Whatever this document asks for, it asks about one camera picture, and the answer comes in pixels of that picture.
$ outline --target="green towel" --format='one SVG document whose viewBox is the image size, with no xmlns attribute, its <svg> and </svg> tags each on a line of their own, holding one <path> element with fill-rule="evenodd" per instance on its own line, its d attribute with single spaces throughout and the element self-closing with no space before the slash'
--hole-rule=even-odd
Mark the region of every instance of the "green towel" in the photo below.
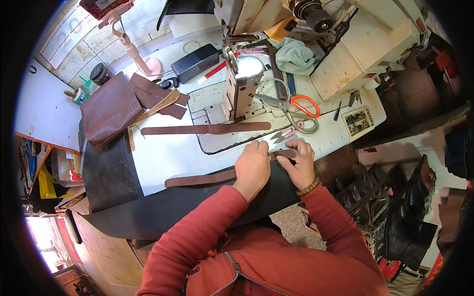
<svg viewBox="0 0 474 296">
<path fill-rule="evenodd" d="M 275 56 L 276 65 L 283 72 L 310 75 L 314 70 L 314 63 L 321 59 L 319 53 L 313 52 L 300 40 L 285 37 L 281 42 L 269 41 L 278 50 Z"/>
</svg>

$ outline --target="industrial sewing machine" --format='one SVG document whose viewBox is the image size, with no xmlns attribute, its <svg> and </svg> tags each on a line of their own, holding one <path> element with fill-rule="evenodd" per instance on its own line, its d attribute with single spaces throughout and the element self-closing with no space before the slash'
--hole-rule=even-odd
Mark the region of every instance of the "industrial sewing machine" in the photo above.
<svg viewBox="0 0 474 296">
<path fill-rule="evenodd" d="M 251 107 L 248 94 L 256 91 L 262 77 L 258 61 L 254 64 L 246 61 L 248 67 L 240 69 L 239 57 L 235 58 L 233 52 L 267 36 L 281 41 L 298 22 L 305 22 L 317 34 L 331 37 L 328 31 L 333 29 L 342 35 L 333 37 L 335 46 L 325 53 L 310 75 L 309 86 L 323 101 L 351 94 L 364 86 L 375 88 L 372 85 L 380 84 L 379 74 L 387 68 L 403 70 L 402 61 L 410 52 L 426 47 L 426 27 L 413 0 L 345 2 L 352 4 L 344 14 L 349 17 L 350 26 L 341 32 L 339 27 L 345 17 L 335 22 L 322 9 L 320 0 L 214 0 L 214 14 L 225 27 L 223 48 L 229 83 L 226 83 L 223 105 L 229 120 L 245 119 Z M 242 71 L 248 74 L 251 83 L 239 74 Z M 245 87 L 236 88 L 235 83 Z"/>
</svg>

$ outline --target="jar lid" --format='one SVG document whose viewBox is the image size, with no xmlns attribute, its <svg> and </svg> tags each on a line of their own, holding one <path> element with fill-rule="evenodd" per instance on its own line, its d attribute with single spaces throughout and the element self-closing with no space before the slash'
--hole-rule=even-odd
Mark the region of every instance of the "jar lid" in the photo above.
<svg viewBox="0 0 474 296">
<path fill-rule="evenodd" d="M 98 63 L 94 67 L 94 69 L 92 69 L 90 79 L 91 80 L 96 80 L 98 78 L 98 76 L 100 75 L 100 73 L 102 72 L 103 68 L 104 68 L 104 64 L 103 63 Z"/>
</svg>

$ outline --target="black rectangular device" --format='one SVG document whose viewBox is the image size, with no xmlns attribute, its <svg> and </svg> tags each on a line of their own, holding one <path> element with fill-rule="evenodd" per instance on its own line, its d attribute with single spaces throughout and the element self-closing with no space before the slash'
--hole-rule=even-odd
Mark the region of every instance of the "black rectangular device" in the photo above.
<svg viewBox="0 0 474 296">
<path fill-rule="evenodd" d="M 219 63 L 218 50 L 212 44 L 206 44 L 172 63 L 171 69 L 181 83 L 186 83 L 217 63 Z"/>
</svg>

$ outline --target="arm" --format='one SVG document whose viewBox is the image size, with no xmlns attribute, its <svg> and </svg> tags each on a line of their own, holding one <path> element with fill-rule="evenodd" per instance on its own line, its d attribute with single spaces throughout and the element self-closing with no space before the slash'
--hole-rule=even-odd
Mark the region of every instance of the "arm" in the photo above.
<svg viewBox="0 0 474 296">
<path fill-rule="evenodd" d="M 206 257 L 267 183 L 267 153 L 267 142 L 252 141 L 236 161 L 234 186 L 223 186 L 162 235 L 148 256 L 136 296 L 181 294 L 186 274 Z"/>
<path fill-rule="evenodd" d="M 293 158 L 296 164 L 293 166 L 282 156 L 278 156 L 277 160 L 288 172 L 295 186 L 299 190 L 304 190 L 314 181 L 314 151 L 310 144 L 301 140 L 291 140 L 286 145 L 300 152 Z M 326 187 L 318 184 L 316 188 L 302 196 L 301 200 L 306 204 L 322 240 L 327 242 L 328 252 L 352 257 L 382 277 L 359 227 Z"/>
</svg>

